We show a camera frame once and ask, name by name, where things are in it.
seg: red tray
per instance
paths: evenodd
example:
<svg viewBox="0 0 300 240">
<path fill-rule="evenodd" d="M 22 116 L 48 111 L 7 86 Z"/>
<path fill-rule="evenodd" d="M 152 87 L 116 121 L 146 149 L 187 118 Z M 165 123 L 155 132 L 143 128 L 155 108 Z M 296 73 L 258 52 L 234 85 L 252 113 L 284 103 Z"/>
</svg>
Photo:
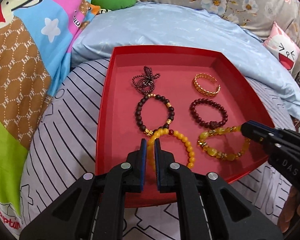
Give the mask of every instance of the red tray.
<svg viewBox="0 0 300 240">
<path fill-rule="evenodd" d="M 137 103 L 143 96 L 131 81 L 133 76 L 144 74 L 144 65 L 151 67 L 154 74 L 161 74 L 155 80 L 154 93 L 168 98 L 175 108 L 175 119 L 170 129 L 180 131 L 191 141 L 196 152 L 193 172 L 207 174 L 214 171 L 227 182 L 232 182 L 267 160 L 261 146 L 254 142 L 243 157 L 233 162 L 210 157 L 196 145 L 204 129 L 192 119 L 189 106 L 195 99 L 203 97 L 192 85 L 198 73 L 212 75 L 221 85 L 220 92 L 212 99 L 227 110 L 229 117 L 225 127 L 249 120 L 274 127 L 259 97 L 223 54 L 175 46 L 123 46 L 114 48 L 104 84 L 97 134 L 96 174 L 108 172 L 113 166 L 124 162 L 129 152 L 139 149 L 141 138 L 147 138 L 138 129 L 134 117 Z M 206 79 L 198 81 L 207 90 L 214 91 L 216 87 Z M 205 121 L 222 119 L 220 113 L 210 106 L 199 105 L 196 109 Z M 151 130 L 163 125 L 166 117 L 165 105 L 157 100 L 150 99 L 143 106 L 142 120 Z M 177 162 L 187 163 L 185 147 L 180 140 L 166 135 L 160 138 L 160 142 L 162 149 L 172 152 Z M 229 153 L 238 152 L 243 142 L 240 133 L 208 139 L 209 145 Z M 144 207 L 175 201 L 175 194 L 159 194 L 155 173 L 147 165 L 144 191 L 141 194 L 127 194 L 125 205 Z"/>
</svg>

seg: brown hexagon pattern fabric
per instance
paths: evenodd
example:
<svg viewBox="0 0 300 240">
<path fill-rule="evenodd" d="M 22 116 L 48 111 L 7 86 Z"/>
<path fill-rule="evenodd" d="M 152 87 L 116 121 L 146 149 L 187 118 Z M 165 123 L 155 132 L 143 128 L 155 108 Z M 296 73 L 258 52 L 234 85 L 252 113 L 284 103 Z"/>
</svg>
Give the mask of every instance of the brown hexagon pattern fabric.
<svg viewBox="0 0 300 240">
<path fill-rule="evenodd" d="M 29 148 L 47 97 L 51 78 L 23 22 L 0 29 L 0 122 L 25 148 Z"/>
</svg>

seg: pink cartoon pillow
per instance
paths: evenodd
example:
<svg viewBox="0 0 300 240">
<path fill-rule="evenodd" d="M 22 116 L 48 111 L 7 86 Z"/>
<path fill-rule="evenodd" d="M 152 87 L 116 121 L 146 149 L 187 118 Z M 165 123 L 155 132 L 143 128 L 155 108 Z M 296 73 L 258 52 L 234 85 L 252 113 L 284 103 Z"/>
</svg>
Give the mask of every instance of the pink cartoon pillow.
<svg viewBox="0 0 300 240">
<path fill-rule="evenodd" d="M 300 54 L 300 49 L 276 22 L 273 23 L 270 36 L 265 40 L 263 45 L 290 73 L 292 72 Z"/>
</svg>

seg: white star print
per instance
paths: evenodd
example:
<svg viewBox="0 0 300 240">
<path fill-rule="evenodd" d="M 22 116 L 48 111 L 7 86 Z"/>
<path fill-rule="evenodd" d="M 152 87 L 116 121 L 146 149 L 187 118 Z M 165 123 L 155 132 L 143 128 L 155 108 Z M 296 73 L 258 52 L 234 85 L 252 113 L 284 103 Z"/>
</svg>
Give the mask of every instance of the white star print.
<svg viewBox="0 0 300 240">
<path fill-rule="evenodd" d="M 60 29 L 58 28 L 59 20 L 57 18 L 54 20 L 45 18 L 44 23 L 46 26 L 42 28 L 41 33 L 43 35 L 47 35 L 51 43 L 53 42 L 54 37 L 60 35 L 61 33 Z"/>
</svg>

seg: light blue pillow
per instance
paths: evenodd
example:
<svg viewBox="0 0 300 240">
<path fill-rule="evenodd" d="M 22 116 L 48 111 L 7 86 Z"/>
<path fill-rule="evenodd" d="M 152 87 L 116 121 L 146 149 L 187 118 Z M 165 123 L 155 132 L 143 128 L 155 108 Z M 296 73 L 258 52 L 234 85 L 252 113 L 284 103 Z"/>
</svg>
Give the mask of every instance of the light blue pillow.
<svg viewBox="0 0 300 240">
<path fill-rule="evenodd" d="M 300 119 L 300 88 L 289 72 L 258 39 L 205 10 L 140 2 L 98 15 L 75 40 L 72 66 L 109 58 L 116 46 L 148 44 L 220 51 L 244 76 L 274 89 Z"/>
</svg>

